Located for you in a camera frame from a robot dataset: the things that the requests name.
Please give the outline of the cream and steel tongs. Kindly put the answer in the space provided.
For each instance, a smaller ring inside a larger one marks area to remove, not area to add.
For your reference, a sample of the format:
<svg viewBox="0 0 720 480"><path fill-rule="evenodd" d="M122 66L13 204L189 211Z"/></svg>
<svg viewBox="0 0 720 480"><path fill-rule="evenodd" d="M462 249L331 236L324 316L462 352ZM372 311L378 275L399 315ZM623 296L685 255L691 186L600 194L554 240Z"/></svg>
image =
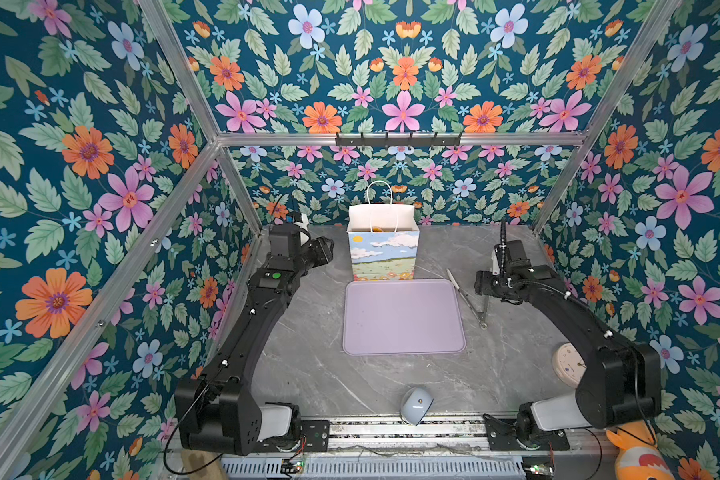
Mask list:
<svg viewBox="0 0 720 480"><path fill-rule="evenodd" d="M467 294L467 292L457 282L452 271L450 269L446 269L446 273L447 273L448 279L451 282L451 284L453 285L454 289L459 294L461 299L466 303L469 310L471 311L471 313L477 320L479 327L482 330L487 330L488 329L487 314L488 314L488 306L489 306L488 299L484 299L481 303L482 307L478 308L476 306L476 304L472 301L471 297Z"/></svg>

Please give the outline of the landscape print paper bag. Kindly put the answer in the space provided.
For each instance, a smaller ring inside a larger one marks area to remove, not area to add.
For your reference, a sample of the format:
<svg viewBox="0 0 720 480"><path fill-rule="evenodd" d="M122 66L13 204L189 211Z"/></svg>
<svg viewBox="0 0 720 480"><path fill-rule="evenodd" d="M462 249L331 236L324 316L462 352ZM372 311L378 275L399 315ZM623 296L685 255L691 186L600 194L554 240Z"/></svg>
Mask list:
<svg viewBox="0 0 720 480"><path fill-rule="evenodd" d="M349 207L347 237L355 281L413 280L420 230L415 207L396 203L384 180L369 183L365 201Z"/></svg>

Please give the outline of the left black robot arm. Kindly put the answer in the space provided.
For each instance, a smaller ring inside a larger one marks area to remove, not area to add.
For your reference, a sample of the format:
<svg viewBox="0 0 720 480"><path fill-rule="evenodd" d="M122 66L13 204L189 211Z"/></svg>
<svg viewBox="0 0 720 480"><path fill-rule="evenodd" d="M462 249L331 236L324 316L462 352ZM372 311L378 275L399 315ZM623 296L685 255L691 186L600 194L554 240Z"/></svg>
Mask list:
<svg viewBox="0 0 720 480"><path fill-rule="evenodd" d="M264 347L309 270L329 264L334 241L298 225L277 225L270 252L248 281L240 316L197 378L175 392L177 433L185 449L246 456L269 440L300 441L300 413L290 403L258 404L253 376Z"/></svg>

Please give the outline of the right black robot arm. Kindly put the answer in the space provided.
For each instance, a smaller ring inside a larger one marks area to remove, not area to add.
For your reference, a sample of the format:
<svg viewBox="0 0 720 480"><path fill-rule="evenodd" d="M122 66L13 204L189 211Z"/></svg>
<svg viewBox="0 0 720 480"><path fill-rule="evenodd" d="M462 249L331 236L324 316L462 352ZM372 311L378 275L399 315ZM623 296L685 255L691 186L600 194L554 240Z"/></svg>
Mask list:
<svg viewBox="0 0 720 480"><path fill-rule="evenodd" d="M502 301L528 303L572 344L585 371L575 390L520 406L516 432L524 440L546 432L604 429L647 421L661 412L661 360L647 344L635 343L589 310L549 267L513 267L504 274L476 273L475 291Z"/></svg>

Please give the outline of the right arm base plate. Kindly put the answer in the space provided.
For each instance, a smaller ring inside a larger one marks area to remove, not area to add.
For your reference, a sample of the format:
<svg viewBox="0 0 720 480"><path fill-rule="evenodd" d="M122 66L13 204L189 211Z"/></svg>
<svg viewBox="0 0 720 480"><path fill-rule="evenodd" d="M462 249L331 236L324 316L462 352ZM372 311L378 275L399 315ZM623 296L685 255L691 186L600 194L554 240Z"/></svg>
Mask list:
<svg viewBox="0 0 720 480"><path fill-rule="evenodd" d="M563 430L541 431L523 420L502 419L489 413L482 415L491 451L569 451L570 443Z"/></svg>

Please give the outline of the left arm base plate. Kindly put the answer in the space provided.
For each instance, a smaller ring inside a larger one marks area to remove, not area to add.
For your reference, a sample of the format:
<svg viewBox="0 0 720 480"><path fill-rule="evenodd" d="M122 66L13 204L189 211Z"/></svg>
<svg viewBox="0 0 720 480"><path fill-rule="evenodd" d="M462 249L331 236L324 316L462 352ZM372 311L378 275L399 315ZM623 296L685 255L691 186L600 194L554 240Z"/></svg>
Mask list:
<svg viewBox="0 0 720 480"><path fill-rule="evenodd" d="M289 455L297 452L325 453L328 451L330 429L331 423L326 419L302 420L301 435L298 438L270 438L257 443L253 448L253 452Z"/></svg>

